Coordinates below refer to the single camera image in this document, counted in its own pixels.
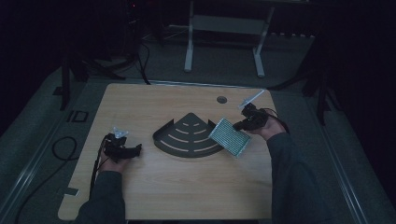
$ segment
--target metal stand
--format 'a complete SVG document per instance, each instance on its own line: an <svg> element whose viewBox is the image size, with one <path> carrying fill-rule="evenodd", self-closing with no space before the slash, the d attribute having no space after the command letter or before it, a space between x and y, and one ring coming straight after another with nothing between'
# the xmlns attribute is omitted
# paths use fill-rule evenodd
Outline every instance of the metal stand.
<svg viewBox="0 0 396 224"><path fill-rule="evenodd" d="M267 19L249 20L237 18L214 17L204 15L194 15L194 1L190 1L190 20L189 20L189 44L187 46L186 61L184 71L190 72L192 68L193 43L192 34L194 30L205 30L224 33L238 33L247 35L260 35L259 45L253 49L254 62L256 64L257 76L264 77L262 66L262 45L267 36L268 27L274 14L274 7L270 7Z"/></svg>

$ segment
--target small hole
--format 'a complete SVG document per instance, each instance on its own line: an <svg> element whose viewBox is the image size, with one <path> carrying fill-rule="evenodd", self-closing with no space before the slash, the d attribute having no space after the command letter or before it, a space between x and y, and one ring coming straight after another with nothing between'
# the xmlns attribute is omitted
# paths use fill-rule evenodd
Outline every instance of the small hole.
<svg viewBox="0 0 396 224"><path fill-rule="evenodd" d="M223 104L227 103L227 98L225 98L225 96L219 96L218 102L219 102L219 104L223 105Z"/></svg>

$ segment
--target gray floor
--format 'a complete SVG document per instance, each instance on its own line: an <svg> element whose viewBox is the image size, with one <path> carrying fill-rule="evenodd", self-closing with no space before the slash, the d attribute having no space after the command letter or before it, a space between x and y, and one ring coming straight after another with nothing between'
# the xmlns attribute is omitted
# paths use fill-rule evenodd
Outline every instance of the gray floor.
<svg viewBox="0 0 396 224"><path fill-rule="evenodd" d="M218 41L213 45L213 41L206 41L210 38L207 34L197 35L192 71L185 73L184 34L182 32L167 39L164 48L151 41L150 36L146 38L150 50L146 72L152 84L177 82L265 88L292 77L312 42L312 39L303 37L287 39L269 36L262 53L266 77L258 78L248 42L236 46ZM141 52L142 58L145 58L147 51L142 48ZM134 65L118 73L128 77L122 82L143 83ZM17 208L26 196L63 163L55 159L51 152L51 146L57 139L73 136L78 143L76 155L81 151L106 85L112 82L114 80L95 74L94 71L87 83L73 81L72 102L65 111L59 111L61 98L52 95L55 87L60 86L58 70L47 78L2 136L0 214L8 214L2 219L4 223L13 222ZM303 97L300 93L303 85L302 81L283 91L272 91L272 95L279 116L289 124L292 138L317 175L320 190L332 209L335 223L396 223L396 213L375 178L344 113L330 105L332 110L325 113L326 126L319 125L315 117L317 99ZM72 110L88 112L88 120L67 122ZM57 151L64 157L67 157L72 147L73 144L67 140L56 145ZM32 173L25 172L30 178L20 176L37 153L43 154L42 162L35 161L39 169ZM21 212L20 223L67 223L57 217L57 211L76 163L67 163L33 195ZM15 197L15 191L12 190L19 186L19 177L31 182L29 188L20 189L21 197ZM197 220L193 223L218 222Z"/></svg>

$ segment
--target hand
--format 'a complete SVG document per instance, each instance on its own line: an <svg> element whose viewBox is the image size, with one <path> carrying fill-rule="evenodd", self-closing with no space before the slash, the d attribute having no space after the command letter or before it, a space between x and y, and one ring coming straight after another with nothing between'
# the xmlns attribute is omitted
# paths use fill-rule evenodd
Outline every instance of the hand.
<svg viewBox="0 0 396 224"><path fill-rule="evenodd" d="M125 160L118 160L118 162L114 162L102 150L102 153L100 155L100 163L99 163L102 165L99 168L99 172L114 171L122 174L130 161L131 159L125 159Z"/></svg>
<svg viewBox="0 0 396 224"><path fill-rule="evenodd" d="M265 110L268 114L274 115L274 112L271 110ZM267 122L265 123L264 127L261 127L256 130L247 131L248 133L258 134L260 135L265 141L268 141L272 136L278 133L285 133L286 130L279 121L274 118L268 117Z"/></svg>

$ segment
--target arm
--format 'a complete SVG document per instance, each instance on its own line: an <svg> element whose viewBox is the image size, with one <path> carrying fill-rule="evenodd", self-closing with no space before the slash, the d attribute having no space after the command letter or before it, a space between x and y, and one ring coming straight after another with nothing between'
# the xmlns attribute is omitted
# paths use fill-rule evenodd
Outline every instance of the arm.
<svg viewBox="0 0 396 224"><path fill-rule="evenodd" d="M125 223L125 202L122 198L122 172L130 160L115 163L102 152L99 175L96 177L91 198L84 203L74 223Z"/></svg>
<svg viewBox="0 0 396 224"><path fill-rule="evenodd" d="M332 223L317 180L304 157L277 120L250 133L267 141L272 158L273 223Z"/></svg>

